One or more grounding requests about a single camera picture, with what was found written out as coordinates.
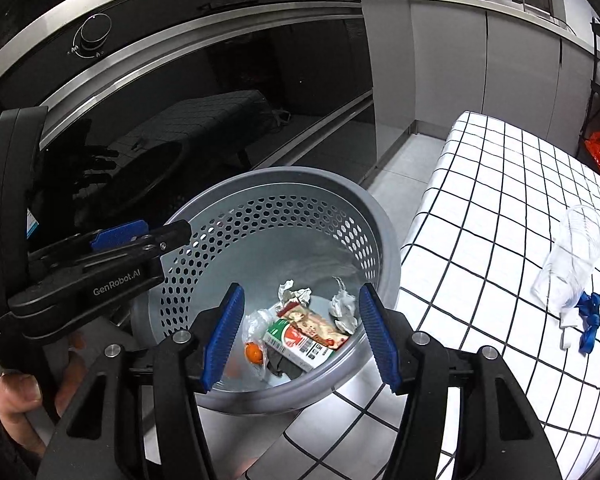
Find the left human hand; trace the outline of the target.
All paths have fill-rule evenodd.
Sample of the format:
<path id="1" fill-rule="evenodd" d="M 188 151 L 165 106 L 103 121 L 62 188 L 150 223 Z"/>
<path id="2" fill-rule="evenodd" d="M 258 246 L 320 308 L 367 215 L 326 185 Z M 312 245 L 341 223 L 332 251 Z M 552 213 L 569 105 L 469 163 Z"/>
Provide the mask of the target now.
<path id="1" fill-rule="evenodd" d="M 81 332 L 68 336 L 69 362 L 62 375 L 54 405 L 59 416 L 78 390 L 87 368 L 78 350 L 85 348 Z M 31 426 L 26 414 L 42 406 L 43 396 L 36 378 L 30 374 L 9 373 L 0 377 L 0 421 L 9 437 L 35 458 L 42 458 L 46 445 Z"/>

